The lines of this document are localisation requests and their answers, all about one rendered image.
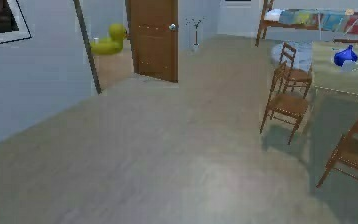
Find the framed wall picture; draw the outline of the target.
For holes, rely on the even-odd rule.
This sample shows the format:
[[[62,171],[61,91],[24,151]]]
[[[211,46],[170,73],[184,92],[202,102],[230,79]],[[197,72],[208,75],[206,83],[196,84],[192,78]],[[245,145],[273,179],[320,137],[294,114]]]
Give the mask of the framed wall picture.
[[[0,0],[0,44],[31,38],[19,0]]]

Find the blue vase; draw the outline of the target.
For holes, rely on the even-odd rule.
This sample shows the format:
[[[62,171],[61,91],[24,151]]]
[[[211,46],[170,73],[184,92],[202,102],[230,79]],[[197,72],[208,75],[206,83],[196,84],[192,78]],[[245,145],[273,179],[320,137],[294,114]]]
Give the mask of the blue vase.
[[[337,66],[342,67],[345,61],[357,62],[358,56],[353,51],[353,46],[349,45],[346,49],[335,53],[333,61]]]

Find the white pillow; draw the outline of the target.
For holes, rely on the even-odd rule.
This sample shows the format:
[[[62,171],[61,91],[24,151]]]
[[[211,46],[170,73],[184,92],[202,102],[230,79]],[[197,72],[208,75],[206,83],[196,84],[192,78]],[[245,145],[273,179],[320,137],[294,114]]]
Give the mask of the white pillow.
[[[283,9],[272,9],[265,13],[264,19],[267,21],[278,21]]]

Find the wooden bed with colourful cover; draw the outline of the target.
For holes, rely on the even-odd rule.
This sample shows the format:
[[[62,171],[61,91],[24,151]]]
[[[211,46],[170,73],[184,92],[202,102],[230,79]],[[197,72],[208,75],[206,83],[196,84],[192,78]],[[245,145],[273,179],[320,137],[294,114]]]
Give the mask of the wooden bed with colourful cover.
[[[302,30],[318,30],[342,32],[358,35],[358,10],[333,10],[333,9],[283,9],[278,21],[267,21],[265,13],[274,7],[275,0],[263,0],[255,46],[260,40],[265,39],[269,27],[291,28]]]

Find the brown wooden chair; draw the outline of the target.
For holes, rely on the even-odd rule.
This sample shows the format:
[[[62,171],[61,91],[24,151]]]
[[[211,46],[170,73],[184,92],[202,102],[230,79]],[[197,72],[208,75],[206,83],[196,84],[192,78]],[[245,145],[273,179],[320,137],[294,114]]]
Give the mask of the brown wooden chair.
[[[335,167],[336,164],[340,163],[358,171],[358,139],[355,138],[355,135],[358,135],[358,118],[349,131],[341,135],[339,142],[325,164],[325,170],[316,185],[317,188],[323,185],[332,170],[343,173],[358,181],[358,176]]]
[[[282,76],[283,90],[285,93],[288,89],[293,92],[296,88],[304,90],[302,97],[306,98],[312,84],[311,70],[305,71],[294,66],[297,50],[289,43],[284,42],[278,64],[284,64],[284,73]]]
[[[288,138],[288,144],[290,144],[307,112],[309,102],[305,98],[282,90],[285,74],[286,63],[283,62],[278,65],[273,72],[269,95],[260,125],[260,133],[263,132],[267,118],[275,118],[276,120],[293,126],[290,137]]]

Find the brown wooden room door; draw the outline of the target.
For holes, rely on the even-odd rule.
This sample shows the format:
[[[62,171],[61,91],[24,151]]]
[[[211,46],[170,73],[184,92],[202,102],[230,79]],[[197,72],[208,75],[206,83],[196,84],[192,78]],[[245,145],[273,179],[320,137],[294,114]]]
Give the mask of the brown wooden room door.
[[[126,0],[126,9],[134,72],[177,83],[178,0]]]

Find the yellow rubber duck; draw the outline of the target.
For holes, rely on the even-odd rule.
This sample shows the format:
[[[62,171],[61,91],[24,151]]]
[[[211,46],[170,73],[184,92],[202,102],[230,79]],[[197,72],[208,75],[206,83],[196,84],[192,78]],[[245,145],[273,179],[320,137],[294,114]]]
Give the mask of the yellow rubber duck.
[[[119,23],[111,24],[108,36],[90,42],[91,50],[96,55],[113,55],[123,50],[123,42],[127,38],[126,28]]]

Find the thin black floor lamp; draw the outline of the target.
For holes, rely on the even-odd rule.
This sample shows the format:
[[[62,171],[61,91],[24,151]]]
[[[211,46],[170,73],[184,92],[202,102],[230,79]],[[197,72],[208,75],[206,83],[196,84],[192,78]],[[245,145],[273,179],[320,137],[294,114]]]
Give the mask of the thin black floor lamp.
[[[199,30],[199,26],[200,24],[203,22],[203,18],[200,19],[187,19],[186,20],[186,24],[187,25],[191,25],[194,29],[194,43],[192,46],[192,50],[194,52],[196,52],[199,49],[199,43],[198,43],[198,30]]]

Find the pale green table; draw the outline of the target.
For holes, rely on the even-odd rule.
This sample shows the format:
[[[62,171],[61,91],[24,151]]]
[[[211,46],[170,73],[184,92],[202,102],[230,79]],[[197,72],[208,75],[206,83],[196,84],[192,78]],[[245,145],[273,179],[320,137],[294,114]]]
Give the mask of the pale green table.
[[[342,100],[358,100],[358,61],[345,61],[343,66],[337,66],[334,54],[346,49],[350,44],[335,41],[314,42],[312,44],[312,87],[314,91],[311,115],[307,125],[315,123],[316,115],[323,101],[329,95]],[[353,46],[358,56],[358,46]]]

